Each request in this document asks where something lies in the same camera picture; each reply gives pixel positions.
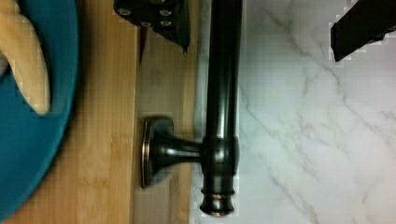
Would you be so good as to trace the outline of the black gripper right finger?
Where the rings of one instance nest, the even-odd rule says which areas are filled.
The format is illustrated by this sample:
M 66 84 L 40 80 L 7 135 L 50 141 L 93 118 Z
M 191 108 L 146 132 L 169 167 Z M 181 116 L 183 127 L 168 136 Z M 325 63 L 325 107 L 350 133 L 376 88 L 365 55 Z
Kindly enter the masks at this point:
M 358 0 L 331 29 L 331 48 L 339 62 L 361 47 L 395 31 L 396 0 Z

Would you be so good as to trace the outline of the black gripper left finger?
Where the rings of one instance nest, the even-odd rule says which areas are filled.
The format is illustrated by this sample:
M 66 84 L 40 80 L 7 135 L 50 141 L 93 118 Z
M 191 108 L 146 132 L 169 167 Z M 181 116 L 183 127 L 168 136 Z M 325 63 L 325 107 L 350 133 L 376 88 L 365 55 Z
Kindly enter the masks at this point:
M 155 33 L 188 51 L 191 42 L 189 0 L 114 0 L 115 12 L 131 24 Z

